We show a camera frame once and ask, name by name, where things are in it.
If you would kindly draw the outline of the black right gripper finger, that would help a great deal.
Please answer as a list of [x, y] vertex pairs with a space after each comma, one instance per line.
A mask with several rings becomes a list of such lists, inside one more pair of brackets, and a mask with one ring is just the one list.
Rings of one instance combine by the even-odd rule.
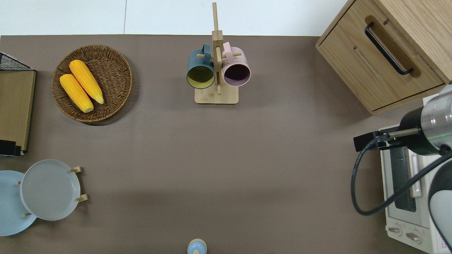
[[376, 140], [376, 143], [370, 146], [369, 150], [389, 150], [397, 147], [401, 147], [402, 143], [395, 138], [390, 138], [387, 132], [373, 131], [366, 134], [362, 134], [353, 138], [355, 150], [357, 152], [363, 151], [366, 145], [372, 140]]

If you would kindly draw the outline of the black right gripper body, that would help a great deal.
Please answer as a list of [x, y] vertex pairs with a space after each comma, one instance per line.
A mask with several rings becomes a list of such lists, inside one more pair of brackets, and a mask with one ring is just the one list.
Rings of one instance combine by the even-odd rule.
[[425, 137], [425, 134], [422, 131], [421, 127], [421, 115], [422, 115], [423, 107], [417, 108], [405, 114], [402, 117], [398, 130], [407, 130], [407, 129], [420, 129], [418, 134], [407, 135], [403, 137], [399, 137], [398, 140], [402, 144], [404, 144], [408, 149], [413, 151], [416, 154], [422, 156], [430, 156], [437, 155], [439, 153], [438, 148], [435, 148]]

